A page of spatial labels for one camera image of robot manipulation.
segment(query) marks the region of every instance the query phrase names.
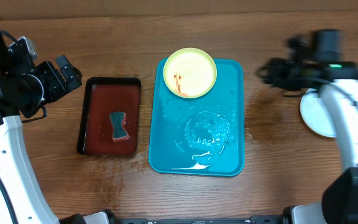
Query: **blue tray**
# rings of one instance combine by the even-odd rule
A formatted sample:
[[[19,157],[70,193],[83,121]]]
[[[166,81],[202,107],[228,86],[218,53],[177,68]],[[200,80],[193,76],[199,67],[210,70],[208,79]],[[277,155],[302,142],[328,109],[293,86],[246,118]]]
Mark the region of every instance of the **blue tray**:
[[[241,65],[214,59],[218,76],[204,96],[185,99],[157,67],[149,163],[157,172],[235,176],[244,168],[244,84]]]

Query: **sponge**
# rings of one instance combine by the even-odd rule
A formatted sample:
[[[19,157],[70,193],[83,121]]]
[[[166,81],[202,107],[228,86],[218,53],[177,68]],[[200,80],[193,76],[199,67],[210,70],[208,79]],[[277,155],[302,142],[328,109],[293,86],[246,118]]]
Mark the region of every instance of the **sponge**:
[[[125,129],[127,114],[122,111],[117,111],[109,114],[112,125],[112,141],[118,142],[129,138],[129,134]]]

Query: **wooden table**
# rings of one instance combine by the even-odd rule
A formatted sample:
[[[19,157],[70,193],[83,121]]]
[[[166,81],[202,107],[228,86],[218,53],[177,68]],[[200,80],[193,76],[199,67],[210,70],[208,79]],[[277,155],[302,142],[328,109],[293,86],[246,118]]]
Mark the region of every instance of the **wooden table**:
[[[270,57],[287,56],[286,38],[324,28],[343,30],[344,59],[358,62],[358,11],[0,21],[0,29],[35,41],[36,63],[65,54],[83,83],[90,77],[142,81],[134,157],[77,154],[85,85],[48,105],[47,119],[24,125],[52,211],[59,218],[104,208],[122,218],[248,217],[320,200],[341,173],[334,140],[311,133],[298,112],[300,99],[281,97],[254,72]],[[156,67],[183,47],[243,66],[246,166],[237,177],[159,174],[149,166]]]

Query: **tray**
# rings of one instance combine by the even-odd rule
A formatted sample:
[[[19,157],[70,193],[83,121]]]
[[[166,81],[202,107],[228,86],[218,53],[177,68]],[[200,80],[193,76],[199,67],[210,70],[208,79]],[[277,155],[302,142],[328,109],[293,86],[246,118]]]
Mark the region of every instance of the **tray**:
[[[137,78],[99,78],[86,82],[77,151],[82,155],[130,156],[136,151],[141,82]],[[113,141],[110,113],[126,113],[129,138]]]
[[[157,67],[149,163],[157,172],[235,176],[244,168],[244,84],[236,61],[214,59],[213,88],[195,99],[173,94]]]

